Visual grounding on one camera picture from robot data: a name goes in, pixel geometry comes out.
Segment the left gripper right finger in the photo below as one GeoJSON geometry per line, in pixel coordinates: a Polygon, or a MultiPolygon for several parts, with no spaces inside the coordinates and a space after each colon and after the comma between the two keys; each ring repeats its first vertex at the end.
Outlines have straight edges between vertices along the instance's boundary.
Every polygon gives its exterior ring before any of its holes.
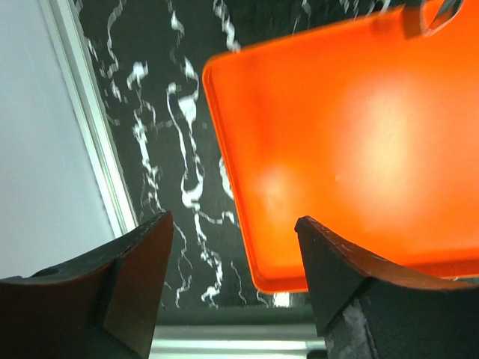
{"type": "Polygon", "coordinates": [[[317,333],[327,335],[345,310],[361,305],[374,326],[406,328],[460,322],[468,285],[400,266],[334,233],[311,217],[295,225],[317,333]]]}

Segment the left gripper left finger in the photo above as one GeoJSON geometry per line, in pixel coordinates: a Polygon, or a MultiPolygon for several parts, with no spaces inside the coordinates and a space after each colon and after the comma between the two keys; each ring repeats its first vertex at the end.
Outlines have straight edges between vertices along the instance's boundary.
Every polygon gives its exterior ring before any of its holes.
{"type": "Polygon", "coordinates": [[[163,212],[128,234],[33,274],[47,290],[60,358],[148,358],[171,253],[163,212]]]}

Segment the orange box lid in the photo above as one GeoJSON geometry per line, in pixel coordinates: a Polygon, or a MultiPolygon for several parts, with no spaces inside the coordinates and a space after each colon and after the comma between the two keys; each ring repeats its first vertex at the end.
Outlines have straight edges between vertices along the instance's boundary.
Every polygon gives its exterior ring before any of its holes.
{"type": "Polygon", "coordinates": [[[252,280],[304,292],[304,216],[394,263],[478,275],[478,3],[397,8],[211,58],[204,92],[252,280]]]}

